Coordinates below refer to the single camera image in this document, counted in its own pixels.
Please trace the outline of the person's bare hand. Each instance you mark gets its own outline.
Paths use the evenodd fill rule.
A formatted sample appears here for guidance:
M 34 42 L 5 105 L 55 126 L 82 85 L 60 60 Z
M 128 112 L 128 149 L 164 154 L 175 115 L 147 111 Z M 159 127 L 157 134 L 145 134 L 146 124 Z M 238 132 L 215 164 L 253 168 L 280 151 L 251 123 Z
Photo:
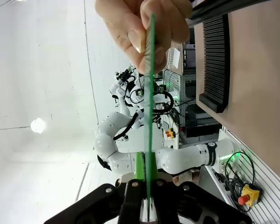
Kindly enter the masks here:
M 192 14 L 188 0 L 97 0 L 95 10 L 103 19 L 117 46 L 139 72 L 145 70 L 146 31 L 155 16 L 155 72 L 167 63 L 166 51 L 172 42 L 190 38 L 186 19 Z

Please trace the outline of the green-tipped right gripper left finger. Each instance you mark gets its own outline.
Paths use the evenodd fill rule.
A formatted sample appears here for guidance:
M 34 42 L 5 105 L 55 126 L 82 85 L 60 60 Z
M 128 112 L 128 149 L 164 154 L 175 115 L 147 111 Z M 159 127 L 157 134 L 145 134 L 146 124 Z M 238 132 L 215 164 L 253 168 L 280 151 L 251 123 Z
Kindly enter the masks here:
M 144 153 L 136 153 L 135 171 L 115 187 L 105 183 L 59 212 L 46 224 L 104 224 L 118 218 L 119 224 L 140 223 L 145 198 Z

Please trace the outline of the green-tipped right gripper right finger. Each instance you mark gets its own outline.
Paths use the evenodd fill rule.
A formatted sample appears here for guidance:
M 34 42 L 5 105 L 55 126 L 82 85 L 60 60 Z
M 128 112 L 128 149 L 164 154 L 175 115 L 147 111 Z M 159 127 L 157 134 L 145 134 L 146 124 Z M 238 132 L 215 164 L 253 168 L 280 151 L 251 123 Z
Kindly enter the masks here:
M 155 153 L 150 154 L 150 195 L 159 224 L 179 224 L 179 217 L 194 224 L 251 224 L 251 218 L 192 182 L 179 186 L 157 171 Z

